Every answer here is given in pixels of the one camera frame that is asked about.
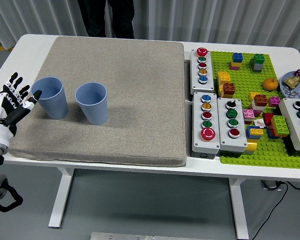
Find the gray fabric cushion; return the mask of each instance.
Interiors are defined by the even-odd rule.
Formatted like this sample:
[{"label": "gray fabric cushion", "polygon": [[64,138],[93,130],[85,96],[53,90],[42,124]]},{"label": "gray fabric cushion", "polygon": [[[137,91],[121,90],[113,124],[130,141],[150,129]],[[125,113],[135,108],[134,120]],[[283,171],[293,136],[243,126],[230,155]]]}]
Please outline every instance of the gray fabric cushion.
[{"label": "gray fabric cushion", "polygon": [[[38,161],[178,167],[186,164],[184,47],[177,42],[58,37],[37,80],[63,81],[68,115],[37,104],[18,124],[10,153]],[[108,90],[108,119],[88,122],[75,99],[83,83]]]}]

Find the white table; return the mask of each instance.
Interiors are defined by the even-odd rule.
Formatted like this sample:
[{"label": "white table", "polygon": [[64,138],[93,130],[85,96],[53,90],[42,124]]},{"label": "white table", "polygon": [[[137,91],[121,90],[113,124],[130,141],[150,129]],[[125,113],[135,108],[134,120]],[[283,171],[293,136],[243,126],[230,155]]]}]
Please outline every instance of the white table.
[{"label": "white table", "polygon": [[[4,82],[8,80],[14,72],[18,72],[18,74],[23,77],[24,85],[32,85],[57,37],[59,36],[34,34],[23,36],[0,69],[0,91],[2,90]],[[294,48],[199,42],[182,42],[182,44],[184,45],[185,60],[189,60],[190,51],[192,49],[205,47],[210,51],[269,54],[278,79],[287,72],[300,69],[300,53]],[[189,105],[192,104],[191,102],[185,100],[185,104],[186,107],[188,106],[188,109],[191,109],[189,107]],[[187,128],[186,131],[188,145],[190,144],[189,140],[191,138],[191,129]],[[25,158],[16,158],[11,156],[9,153],[5,155],[5,163],[57,167],[62,172],[62,178],[48,225],[51,228],[59,228],[61,225],[74,169],[96,169],[229,178],[233,214],[238,239],[249,239],[240,188],[240,184],[245,179],[300,182],[300,169],[222,164],[218,157],[216,159],[201,159],[190,157],[189,155],[186,159],[186,166],[183,167],[149,167],[56,160],[36,161]]]}]

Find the gray control box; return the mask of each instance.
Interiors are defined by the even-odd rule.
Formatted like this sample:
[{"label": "gray control box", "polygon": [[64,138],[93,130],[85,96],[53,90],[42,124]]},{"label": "gray control box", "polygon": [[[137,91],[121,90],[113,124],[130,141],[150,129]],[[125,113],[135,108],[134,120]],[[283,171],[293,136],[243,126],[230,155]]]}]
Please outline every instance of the gray control box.
[{"label": "gray control box", "polygon": [[295,150],[300,151],[300,118],[297,116],[299,110],[294,108],[297,101],[300,102],[300,99],[284,98],[279,103],[279,108],[288,126],[293,147]]},{"label": "gray control box", "polygon": [[212,62],[211,62],[211,53],[210,51],[204,56],[206,58],[206,77],[207,83],[201,84],[199,82],[199,62],[198,62],[198,54],[197,50],[191,50],[190,53],[190,92],[193,95],[194,92],[206,92],[213,93],[215,90],[214,86],[214,76],[212,72]]},{"label": "gray control box", "polygon": [[[210,111],[204,111],[202,109],[202,105],[204,102],[202,101],[203,96],[207,99],[210,98],[210,102],[207,105],[207,108],[210,107]],[[203,112],[210,112],[211,119],[204,120],[202,118]],[[214,130],[215,136],[211,140],[205,140],[201,131],[205,126],[202,126],[204,121],[206,122],[206,126]],[[206,159],[214,159],[219,152],[220,149],[220,135],[219,135],[219,121],[218,121],[218,103],[217,103],[217,95],[215,93],[208,92],[194,92],[193,94],[193,103],[192,103],[192,157],[196,158],[206,158]]]},{"label": "gray control box", "polygon": [[[237,116],[234,118],[237,120],[237,127],[239,131],[238,136],[236,138],[232,138],[229,135],[229,131],[232,129],[228,125],[229,117],[227,117],[227,112],[229,109],[226,108],[226,104],[235,100],[235,108],[234,110],[237,112]],[[218,117],[219,117],[219,132],[220,132],[220,150],[228,151],[234,153],[243,153],[247,148],[247,136],[246,136],[246,128],[244,121],[244,114],[242,109],[242,102],[240,99],[232,99],[232,98],[218,98]]]}]

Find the blue plastic cup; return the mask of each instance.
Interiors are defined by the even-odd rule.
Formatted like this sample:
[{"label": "blue plastic cup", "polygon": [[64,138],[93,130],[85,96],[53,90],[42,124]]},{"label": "blue plastic cup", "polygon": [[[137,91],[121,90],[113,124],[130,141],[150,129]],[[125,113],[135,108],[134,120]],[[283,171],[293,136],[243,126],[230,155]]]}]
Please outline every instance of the blue plastic cup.
[{"label": "blue plastic cup", "polygon": [[52,119],[62,119],[68,114],[68,104],[62,81],[54,76],[48,76],[36,81],[32,94],[41,90],[38,103]]},{"label": "blue plastic cup", "polygon": [[99,82],[87,82],[75,91],[75,99],[91,124],[101,125],[108,118],[106,87]]}]

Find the orange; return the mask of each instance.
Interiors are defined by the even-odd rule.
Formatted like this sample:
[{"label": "orange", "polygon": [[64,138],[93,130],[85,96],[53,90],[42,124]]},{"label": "orange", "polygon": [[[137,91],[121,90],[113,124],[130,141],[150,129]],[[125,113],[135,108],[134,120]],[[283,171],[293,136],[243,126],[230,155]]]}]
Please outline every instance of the orange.
[{"label": "orange", "polygon": [[268,91],[276,90],[278,85],[279,85],[278,80],[272,77],[267,78],[263,82],[263,87]]}]

